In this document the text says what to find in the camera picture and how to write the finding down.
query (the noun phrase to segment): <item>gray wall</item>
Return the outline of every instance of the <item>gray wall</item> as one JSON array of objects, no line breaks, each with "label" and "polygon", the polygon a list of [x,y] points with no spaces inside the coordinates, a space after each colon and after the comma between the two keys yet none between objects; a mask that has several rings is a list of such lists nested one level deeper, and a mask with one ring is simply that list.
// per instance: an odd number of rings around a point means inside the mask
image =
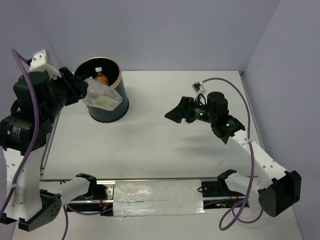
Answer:
[{"label": "gray wall", "polygon": [[279,0],[26,0],[62,64],[243,70]]},{"label": "gray wall", "polygon": [[[25,58],[49,49],[50,44],[36,27],[36,23],[22,0],[0,1],[0,120],[10,115],[11,104],[15,100],[13,84],[18,81],[21,72],[11,54],[15,48]],[[2,207],[7,193],[6,160],[0,147],[0,205]],[[11,239],[15,224],[0,224],[0,239]]]},{"label": "gray wall", "polygon": [[294,206],[305,240],[320,238],[320,1],[281,0],[244,81],[266,150],[302,176]]}]

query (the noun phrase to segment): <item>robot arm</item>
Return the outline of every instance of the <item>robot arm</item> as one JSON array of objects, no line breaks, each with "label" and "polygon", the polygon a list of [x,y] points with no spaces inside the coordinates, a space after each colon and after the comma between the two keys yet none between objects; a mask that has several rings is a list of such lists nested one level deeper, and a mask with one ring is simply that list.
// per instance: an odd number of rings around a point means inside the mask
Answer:
[{"label": "robot arm", "polygon": [[60,187],[40,190],[41,161],[47,135],[62,108],[78,102],[87,94],[88,84],[76,78],[66,67],[57,70],[50,55],[42,50],[33,55],[29,77],[35,91],[39,111],[39,131],[35,145],[23,166],[16,184],[14,175],[31,143],[35,129],[33,103],[24,76],[13,86],[17,100],[11,115],[0,122],[0,146],[7,167],[7,193],[14,188],[0,222],[19,221],[18,227],[32,231],[53,221],[61,207],[80,195],[91,196],[97,184],[95,177],[78,174]]},{"label": "robot arm", "polygon": [[[182,97],[180,103],[165,115],[165,118],[176,123],[185,119],[187,123],[195,120],[211,124],[213,133],[224,144],[233,149],[243,159],[251,163],[251,142],[254,153],[254,170],[258,177],[253,180],[249,195],[251,208],[262,207],[270,216],[276,217],[300,200],[301,176],[296,172],[288,172],[283,166],[272,159],[254,140],[247,139],[248,134],[235,117],[229,115],[228,101],[221,92],[210,92],[205,104],[200,96],[206,91],[201,83],[194,83],[196,97]],[[249,178],[235,170],[228,170],[218,176],[220,185],[227,191],[245,194]]]}]

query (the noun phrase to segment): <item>bottle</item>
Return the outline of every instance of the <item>bottle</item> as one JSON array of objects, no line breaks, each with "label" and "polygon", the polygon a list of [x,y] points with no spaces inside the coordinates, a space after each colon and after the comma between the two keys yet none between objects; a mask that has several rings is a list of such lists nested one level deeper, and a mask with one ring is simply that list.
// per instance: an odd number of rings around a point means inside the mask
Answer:
[{"label": "bottle", "polygon": [[102,67],[96,67],[95,71],[96,71],[96,76],[94,79],[103,84],[109,85],[107,76],[104,75],[104,73],[102,72]]}]

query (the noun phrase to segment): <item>wire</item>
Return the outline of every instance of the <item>wire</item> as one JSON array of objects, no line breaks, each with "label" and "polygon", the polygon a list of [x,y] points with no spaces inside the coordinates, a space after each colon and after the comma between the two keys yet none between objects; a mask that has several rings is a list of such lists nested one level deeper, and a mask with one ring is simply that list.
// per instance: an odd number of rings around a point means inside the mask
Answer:
[{"label": "wire", "polygon": [[112,210],[112,208],[109,208],[109,209],[104,210],[104,211],[86,213],[86,212],[77,211],[77,210],[73,209],[72,207],[70,207],[69,205],[67,205],[66,207],[67,207],[68,209],[70,209],[72,212],[76,213],[76,214],[81,214],[81,215],[85,215],[85,216],[92,216],[92,215],[104,214],[104,213],[109,212],[109,211]]},{"label": "wire", "polygon": [[237,202],[238,199],[239,199],[239,193],[236,191],[236,200],[235,200],[235,202]]},{"label": "wire", "polygon": [[[226,82],[228,83],[229,85],[231,85],[237,92],[238,94],[240,95],[240,97],[242,98],[242,101],[245,105],[245,109],[246,109],[246,112],[247,112],[247,117],[248,117],[248,127],[247,127],[247,139],[250,139],[250,136],[251,136],[251,117],[250,117],[250,110],[249,110],[249,107],[248,107],[248,104],[246,102],[246,99],[245,97],[243,96],[243,94],[240,92],[240,90],[230,81],[224,79],[224,78],[220,78],[220,77],[211,77],[211,78],[208,78],[206,80],[204,80],[202,83],[206,83],[208,81],[211,81],[211,80],[220,80],[220,81],[223,81],[223,82]],[[250,194],[250,190],[251,190],[251,187],[252,187],[252,183],[253,183],[253,180],[254,180],[254,173],[255,173],[255,157],[254,157],[254,150],[253,150],[253,147],[252,147],[252,143],[249,142],[248,143],[249,145],[249,148],[250,148],[250,155],[251,155],[251,171],[250,171],[250,178],[249,178],[249,184],[248,184],[248,188],[246,190],[246,193],[245,193],[245,196],[244,196],[244,199],[240,200],[239,203],[238,203],[238,206],[241,205],[239,211],[237,212],[237,214],[234,216],[234,218],[231,220],[231,222],[229,222],[226,226],[222,227],[222,223],[224,221],[224,219],[226,218],[226,216],[233,211],[233,209],[235,209],[237,207],[236,204],[234,204],[231,208],[229,208],[222,216],[220,222],[219,222],[219,229],[222,230],[222,231],[225,231],[227,229],[229,229],[238,219],[239,219],[239,216],[241,215],[241,213],[243,212],[245,206],[246,206],[246,203],[248,201],[248,198],[249,198],[249,194]]]},{"label": "wire", "polygon": [[[253,224],[261,218],[263,213],[264,213],[264,210],[261,208],[261,211],[260,211],[259,215],[256,217],[256,219],[251,220],[251,221],[244,221],[244,220],[241,220],[240,218],[238,218],[238,221],[241,223],[244,223],[244,224]],[[235,209],[232,209],[232,214],[234,217],[236,216]]]},{"label": "wire", "polygon": [[98,197],[99,197],[99,200],[100,200],[100,204],[99,204],[99,206],[101,207],[102,206],[102,196],[100,195],[100,193],[98,193]]},{"label": "wire", "polygon": [[65,229],[64,229],[64,233],[63,233],[61,240],[65,240],[65,238],[67,236],[68,228],[69,228],[69,217],[68,217],[66,205],[63,205],[63,211],[64,211],[64,216],[65,216]]},{"label": "wire", "polygon": [[[38,132],[39,132],[39,110],[38,110],[38,102],[37,102],[37,96],[34,90],[34,87],[32,85],[31,79],[26,71],[26,69],[24,68],[24,66],[22,65],[21,61],[27,61],[25,58],[23,58],[15,49],[11,49],[12,55],[16,61],[16,63],[18,64],[22,75],[26,81],[26,84],[29,88],[29,92],[30,92],[30,96],[31,96],[31,100],[32,100],[32,106],[33,106],[33,113],[34,113],[34,131],[33,131],[33,135],[32,135],[32,139],[30,142],[29,147],[27,148],[24,157],[18,167],[18,169],[16,170],[14,177],[12,179],[12,185],[14,186],[17,183],[18,177],[20,172],[22,171],[22,168],[24,167],[24,165],[26,164],[28,157],[32,151],[32,149],[34,148],[35,144],[36,144],[36,140],[37,140],[37,136],[38,136]],[[4,204],[0,210],[0,216],[2,216],[10,202],[10,199],[14,193],[14,190],[16,189],[16,187],[12,187],[8,196],[6,197],[6,200],[4,201]]]},{"label": "wire", "polygon": [[200,103],[202,106],[207,104],[206,98],[205,98],[205,96],[204,96],[202,93],[200,93],[200,94],[198,95],[198,101],[199,101],[199,103]]},{"label": "wire", "polygon": [[226,203],[226,205],[229,205],[229,203],[230,203],[230,201],[231,201],[233,196],[234,196],[234,193],[231,193],[231,197],[230,197],[229,201]]}]

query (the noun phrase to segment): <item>trash can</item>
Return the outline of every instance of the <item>trash can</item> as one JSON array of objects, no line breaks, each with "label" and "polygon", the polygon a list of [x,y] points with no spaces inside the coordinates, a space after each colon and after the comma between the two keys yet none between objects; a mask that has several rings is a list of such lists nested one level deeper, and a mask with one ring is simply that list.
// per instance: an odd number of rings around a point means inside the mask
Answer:
[{"label": "trash can", "polygon": [[93,57],[81,63],[74,71],[76,77],[89,75],[96,76],[96,68],[101,67],[108,78],[110,88],[115,89],[122,97],[122,102],[113,111],[87,106],[91,117],[101,123],[112,123],[121,119],[129,109],[124,81],[118,63],[108,57]]}]

